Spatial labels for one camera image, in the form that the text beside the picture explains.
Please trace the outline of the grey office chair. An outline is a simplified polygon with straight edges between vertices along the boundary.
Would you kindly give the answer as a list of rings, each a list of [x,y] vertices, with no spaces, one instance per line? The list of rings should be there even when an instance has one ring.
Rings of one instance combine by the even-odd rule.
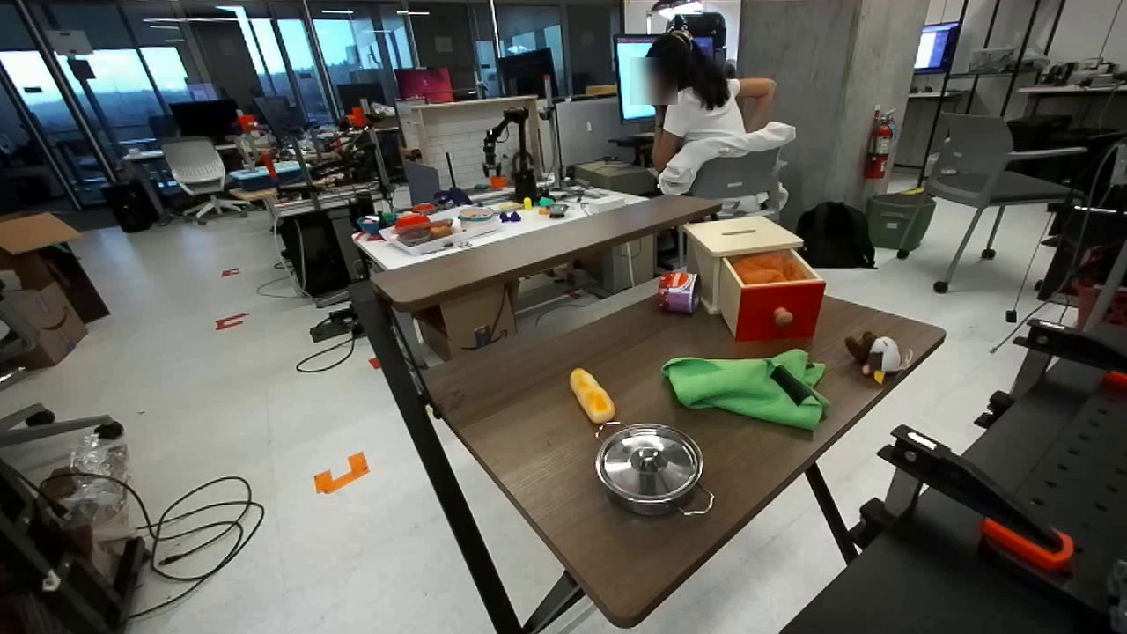
[[[712,158],[701,167],[691,194],[716,202],[721,215],[778,215],[790,202],[773,150]]]

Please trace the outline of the plush toy animal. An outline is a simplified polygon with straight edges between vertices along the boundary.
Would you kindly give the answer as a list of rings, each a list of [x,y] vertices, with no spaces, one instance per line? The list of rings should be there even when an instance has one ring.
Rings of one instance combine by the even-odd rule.
[[[873,332],[849,338],[844,349],[860,364],[860,372],[869,378],[873,385],[887,385],[911,360],[911,351],[903,349],[891,334],[873,334]]]

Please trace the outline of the black workbench right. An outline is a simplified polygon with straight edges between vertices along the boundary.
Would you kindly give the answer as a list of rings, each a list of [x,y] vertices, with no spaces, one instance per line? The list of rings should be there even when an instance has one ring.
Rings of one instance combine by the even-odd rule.
[[[862,554],[781,634],[1127,634],[1127,334],[1032,323],[967,449],[898,425]]]

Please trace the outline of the white office chair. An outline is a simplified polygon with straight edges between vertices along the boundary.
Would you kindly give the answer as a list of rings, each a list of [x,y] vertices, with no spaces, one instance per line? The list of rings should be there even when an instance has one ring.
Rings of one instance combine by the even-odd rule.
[[[162,143],[162,158],[175,185],[195,196],[190,218],[198,224],[222,212],[246,212],[243,202],[230,196],[225,163],[206,137],[171,137]]]

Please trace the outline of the seated person white shirt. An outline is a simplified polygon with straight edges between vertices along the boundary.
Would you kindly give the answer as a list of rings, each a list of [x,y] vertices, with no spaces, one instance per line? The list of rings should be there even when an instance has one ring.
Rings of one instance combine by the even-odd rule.
[[[691,194],[716,158],[771,150],[797,137],[797,127],[773,117],[771,76],[730,76],[691,35],[658,35],[644,53],[644,76],[658,121],[653,168],[665,196]]]

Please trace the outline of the black orange clamp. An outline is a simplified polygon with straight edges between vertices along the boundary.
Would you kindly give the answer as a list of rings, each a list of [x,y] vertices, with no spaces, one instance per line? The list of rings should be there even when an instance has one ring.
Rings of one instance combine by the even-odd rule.
[[[978,466],[954,454],[947,444],[920,433],[916,425],[893,425],[880,457],[893,466],[883,507],[891,519],[916,509],[923,488],[937,488],[967,509],[978,509],[978,534],[1022,559],[1039,575],[1067,575],[1075,559],[1075,538],[1045,526],[1028,505],[1008,493]]]

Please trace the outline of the black marker on cloth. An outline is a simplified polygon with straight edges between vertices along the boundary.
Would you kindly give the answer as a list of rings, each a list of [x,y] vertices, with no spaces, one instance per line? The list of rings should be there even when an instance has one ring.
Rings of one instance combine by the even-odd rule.
[[[771,379],[797,400],[802,405],[812,398],[817,405],[826,405],[826,398],[817,388],[808,388],[798,378],[793,378],[786,366],[771,371]]]

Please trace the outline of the white table with toys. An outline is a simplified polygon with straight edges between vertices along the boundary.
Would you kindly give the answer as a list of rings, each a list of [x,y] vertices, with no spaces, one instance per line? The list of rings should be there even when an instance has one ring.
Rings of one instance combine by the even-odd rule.
[[[636,203],[636,194],[572,185],[554,203],[525,209],[518,202],[486,202],[437,212],[433,222],[447,224],[447,236],[401,238],[394,229],[354,232],[351,243],[381,267],[397,272],[424,259],[437,259],[458,249],[514,238],[538,229],[559,229],[576,218],[621,212]]]

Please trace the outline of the computer monitor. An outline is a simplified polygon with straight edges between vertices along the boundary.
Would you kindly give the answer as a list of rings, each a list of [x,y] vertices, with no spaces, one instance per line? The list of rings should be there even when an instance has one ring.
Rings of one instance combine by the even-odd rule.
[[[616,97],[621,97],[622,122],[644,122],[656,117],[656,105],[648,103],[648,70],[644,70],[648,48],[653,48],[653,35],[621,35],[614,47]]]

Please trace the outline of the black backpack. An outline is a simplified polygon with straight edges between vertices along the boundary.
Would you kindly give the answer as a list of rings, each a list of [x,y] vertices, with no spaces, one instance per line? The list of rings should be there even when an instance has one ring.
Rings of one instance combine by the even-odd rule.
[[[873,243],[860,209],[824,202],[798,215],[802,257],[812,267],[869,267]]]

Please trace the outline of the dark wooden table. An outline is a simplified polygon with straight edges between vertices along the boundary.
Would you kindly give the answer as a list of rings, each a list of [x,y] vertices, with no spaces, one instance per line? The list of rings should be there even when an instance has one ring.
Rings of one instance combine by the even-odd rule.
[[[844,351],[853,334],[887,334],[911,356],[928,356],[944,343],[933,323],[826,299],[809,338],[809,356],[824,366],[826,415],[812,428],[786,428],[725,412],[691,412],[673,400],[663,378],[665,360],[750,360],[761,351],[705,313],[665,317],[644,299],[616,299],[433,371],[410,360],[394,327],[394,303],[381,290],[360,290],[354,313],[499,634],[535,634],[582,597],[595,601],[616,626],[642,622],[793,480],[812,475],[817,457],[883,398],[853,366]],[[582,419],[567,393],[575,366],[595,371],[630,424],[665,424],[701,444],[705,486],[716,493],[707,513],[636,519],[597,486],[595,449],[602,433]],[[559,581],[529,617],[506,597],[441,446],[445,437],[461,441],[559,559]]]

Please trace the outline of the green bin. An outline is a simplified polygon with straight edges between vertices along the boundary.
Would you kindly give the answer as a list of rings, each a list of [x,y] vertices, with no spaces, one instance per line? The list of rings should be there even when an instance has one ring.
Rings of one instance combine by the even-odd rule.
[[[933,218],[937,202],[928,194],[880,194],[867,203],[869,243],[907,257]]]

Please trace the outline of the small colourful cube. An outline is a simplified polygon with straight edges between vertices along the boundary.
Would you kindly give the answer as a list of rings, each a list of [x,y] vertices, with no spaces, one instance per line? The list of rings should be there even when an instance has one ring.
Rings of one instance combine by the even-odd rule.
[[[665,313],[695,313],[697,310],[697,273],[695,272],[665,272],[658,277],[658,307]]]

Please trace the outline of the red fire extinguisher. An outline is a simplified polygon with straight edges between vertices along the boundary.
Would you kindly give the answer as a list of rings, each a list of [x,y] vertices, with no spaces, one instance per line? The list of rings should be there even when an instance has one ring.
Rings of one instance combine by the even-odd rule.
[[[887,117],[880,105],[873,109],[869,137],[867,137],[867,163],[862,179],[883,179],[887,158],[893,143],[893,117]]]

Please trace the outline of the green cloth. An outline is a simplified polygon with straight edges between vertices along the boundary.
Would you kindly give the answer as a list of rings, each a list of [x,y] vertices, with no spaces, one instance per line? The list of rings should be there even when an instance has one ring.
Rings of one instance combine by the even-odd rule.
[[[663,366],[663,372],[684,410],[712,410],[771,425],[817,428],[826,415],[826,405],[817,405],[812,398],[797,405],[771,379],[773,366],[786,366],[808,388],[817,388],[824,378],[824,366],[808,349],[786,349],[755,360],[677,356]]]

